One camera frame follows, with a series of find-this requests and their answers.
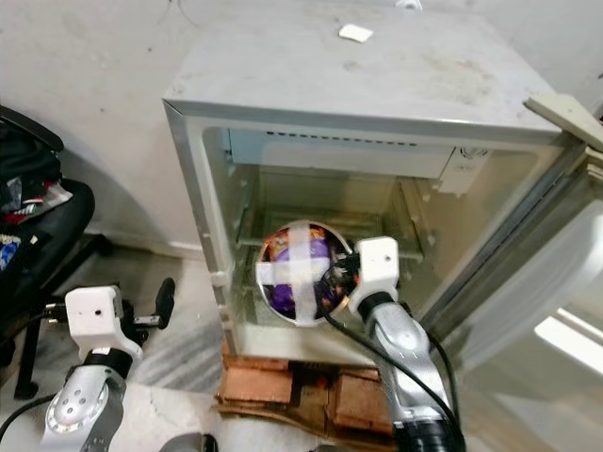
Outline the translucent white tape strip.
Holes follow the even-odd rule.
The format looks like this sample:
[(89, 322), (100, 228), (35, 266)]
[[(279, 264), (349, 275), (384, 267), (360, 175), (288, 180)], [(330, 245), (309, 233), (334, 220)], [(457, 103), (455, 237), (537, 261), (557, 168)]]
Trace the translucent white tape strip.
[(301, 259), (297, 262), (293, 260), (257, 262), (255, 279), (260, 285), (318, 283), (331, 265), (331, 259), (326, 257)]
[(290, 225), (288, 240), (288, 283), (296, 305), (296, 323), (301, 327), (314, 327), (320, 311), (320, 296), (315, 285), (329, 266), (329, 260), (322, 255), (315, 257), (314, 240), (307, 223)]

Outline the clear fridge shelf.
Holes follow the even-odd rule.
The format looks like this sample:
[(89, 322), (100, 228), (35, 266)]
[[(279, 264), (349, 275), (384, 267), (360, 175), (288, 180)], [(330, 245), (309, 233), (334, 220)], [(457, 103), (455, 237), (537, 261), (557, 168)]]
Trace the clear fridge shelf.
[(415, 227), (409, 220), (385, 214), (356, 214), (319, 208), (249, 208), (238, 224), (236, 243), (240, 246), (257, 246), (263, 238), (296, 220), (322, 223), (344, 237), (350, 245), (362, 238), (391, 236), (398, 241), (401, 258), (415, 262), (425, 259)]

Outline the small grey-white fridge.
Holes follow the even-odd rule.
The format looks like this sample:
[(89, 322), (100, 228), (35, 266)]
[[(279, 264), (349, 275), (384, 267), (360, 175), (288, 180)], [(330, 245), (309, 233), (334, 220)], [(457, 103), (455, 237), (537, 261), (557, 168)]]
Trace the small grey-white fridge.
[[(341, 39), (344, 24), (374, 34), (365, 43)], [(400, 257), (399, 296), (423, 324), (562, 155), (562, 130), (525, 105), (552, 91), (474, 14), (253, 1), (210, 9), (163, 102), (230, 350), (323, 364), (371, 361), (326, 323), (301, 327), (270, 309), (255, 266), (268, 261), (267, 238), (293, 222), (257, 246), (240, 246), (238, 224), (249, 208), (409, 220), (425, 259)], [(238, 164), (230, 129), (487, 148), (491, 155), (468, 192), (451, 195), (436, 192), (440, 177)]]

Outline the red clay brick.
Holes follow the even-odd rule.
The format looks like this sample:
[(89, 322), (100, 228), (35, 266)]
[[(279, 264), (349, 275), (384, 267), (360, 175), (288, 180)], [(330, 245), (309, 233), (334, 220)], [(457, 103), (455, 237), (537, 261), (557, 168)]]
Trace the red clay brick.
[(220, 403), (289, 404), (293, 373), (288, 359), (237, 356), (227, 341), (222, 343)]
[(333, 425), (391, 435), (393, 423), (378, 370), (345, 367), (329, 389), (326, 414)]

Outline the white freezer compartment flap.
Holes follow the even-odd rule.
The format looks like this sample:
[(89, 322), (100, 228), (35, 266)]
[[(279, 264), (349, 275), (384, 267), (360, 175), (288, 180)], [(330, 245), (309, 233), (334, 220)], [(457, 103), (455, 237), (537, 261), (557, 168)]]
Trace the white freezer compartment flap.
[(238, 164), (439, 178), (455, 148), (333, 135), (230, 129), (230, 154)]

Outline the black office chair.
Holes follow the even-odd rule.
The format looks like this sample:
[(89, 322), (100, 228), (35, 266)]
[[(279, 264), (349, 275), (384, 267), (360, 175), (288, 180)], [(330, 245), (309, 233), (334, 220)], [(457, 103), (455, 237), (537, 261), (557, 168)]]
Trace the black office chair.
[[(27, 133), (51, 141), (56, 135), (33, 118), (0, 106), (1, 125), (17, 126)], [(81, 181), (66, 178), (63, 185), (73, 197), (47, 214), (19, 224), (0, 219), (0, 234), (26, 238), (16, 258), (0, 272), (1, 365), (8, 367), (19, 357), (12, 395), (16, 400), (33, 399), (38, 383), (33, 380), (43, 309), (52, 304), (53, 293), (94, 253), (104, 253), (109, 242), (102, 235), (87, 235), (96, 201), (93, 189)]]

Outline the grey robot left leg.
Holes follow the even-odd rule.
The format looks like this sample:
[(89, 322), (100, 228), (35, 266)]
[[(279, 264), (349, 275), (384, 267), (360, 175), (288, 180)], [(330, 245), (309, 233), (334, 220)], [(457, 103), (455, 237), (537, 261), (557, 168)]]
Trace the grey robot left leg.
[(220, 452), (220, 448), (214, 435), (197, 431), (172, 436), (158, 452)]

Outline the blue printed packet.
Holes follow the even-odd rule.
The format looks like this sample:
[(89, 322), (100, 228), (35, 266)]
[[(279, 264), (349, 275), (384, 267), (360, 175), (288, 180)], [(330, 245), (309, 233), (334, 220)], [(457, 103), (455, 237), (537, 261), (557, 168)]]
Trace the blue printed packet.
[(0, 234), (1, 271), (8, 268), (9, 263), (16, 258), (16, 255), (21, 249), (21, 246), (25, 244), (25, 241), (26, 238), (21, 235)]

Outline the white thermostat control panel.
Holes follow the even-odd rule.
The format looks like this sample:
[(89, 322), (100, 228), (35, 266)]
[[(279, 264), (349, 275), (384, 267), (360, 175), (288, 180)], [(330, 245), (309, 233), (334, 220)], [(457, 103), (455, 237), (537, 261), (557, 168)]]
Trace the white thermostat control panel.
[(487, 148), (453, 147), (452, 154), (441, 172), (436, 192), (461, 197), (474, 184), (479, 172), (485, 168), (491, 151)]

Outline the black bag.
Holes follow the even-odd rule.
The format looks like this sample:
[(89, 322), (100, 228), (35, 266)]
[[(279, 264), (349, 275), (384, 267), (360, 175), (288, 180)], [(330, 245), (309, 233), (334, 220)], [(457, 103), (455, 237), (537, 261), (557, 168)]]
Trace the black bag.
[(3, 124), (0, 150), (1, 222), (25, 222), (73, 197), (63, 185), (59, 159), (63, 143), (56, 135), (46, 141), (17, 126)]

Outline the white paper scrap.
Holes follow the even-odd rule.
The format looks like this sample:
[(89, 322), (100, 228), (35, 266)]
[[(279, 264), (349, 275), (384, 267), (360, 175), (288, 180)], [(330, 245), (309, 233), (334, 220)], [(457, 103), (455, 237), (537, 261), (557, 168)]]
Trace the white paper scrap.
[(358, 43), (367, 42), (373, 34), (374, 30), (356, 24), (344, 24), (337, 30), (337, 35), (339, 35), (341, 39)]

